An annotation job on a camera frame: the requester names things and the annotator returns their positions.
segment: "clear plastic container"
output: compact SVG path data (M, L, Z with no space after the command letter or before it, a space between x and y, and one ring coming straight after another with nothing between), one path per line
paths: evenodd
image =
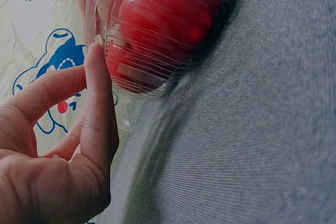
M197 63L233 0L87 0L87 45L105 47L113 90L157 100Z

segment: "cartoon character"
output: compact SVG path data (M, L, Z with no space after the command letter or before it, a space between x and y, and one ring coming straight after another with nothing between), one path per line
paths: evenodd
M47 39L45 53L36 65L15 79L12 87L13 95L46 72L82 65L84 63L84 47L85 45L76 45L75 37L68 29L54 30ZM81 97L82 93L78 93L48 110L37 122L39 129L45 134L52 133L56 127L68 132L65 125L65 115L68 116L69 113L74 113L77 110L81 111L83 108Z

